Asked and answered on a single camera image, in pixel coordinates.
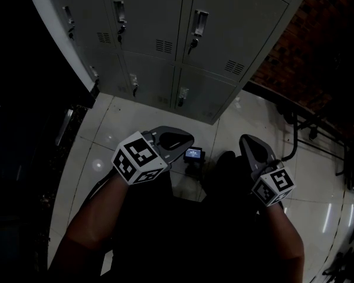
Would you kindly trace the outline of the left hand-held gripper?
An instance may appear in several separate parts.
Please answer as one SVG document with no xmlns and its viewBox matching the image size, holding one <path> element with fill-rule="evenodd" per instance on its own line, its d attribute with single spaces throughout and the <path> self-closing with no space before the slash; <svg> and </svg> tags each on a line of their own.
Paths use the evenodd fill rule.
<svg viewBox="0 0 354 283">
<path fill-rule="evenodd" d="M 128 185 L 155 180 L 194 143 L 190 133 L 169 126 L 135 132 L 121 141 L 112 165 Z"/>
</svg>

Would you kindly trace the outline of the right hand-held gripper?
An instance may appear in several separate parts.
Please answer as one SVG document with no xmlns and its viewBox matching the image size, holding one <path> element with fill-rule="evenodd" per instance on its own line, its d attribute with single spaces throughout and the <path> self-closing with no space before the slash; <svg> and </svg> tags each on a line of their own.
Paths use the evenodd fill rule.
<svg viewBox="0 0 354 283">
<path fill-rule="evenodd" d="M 239 146 L 247 175 L 252 181 L 251 192 L 264 206 L 281 202 L 296 187 L 290 169 L 276 158 L 266 142 L 243 134 Z"/>
</svg>

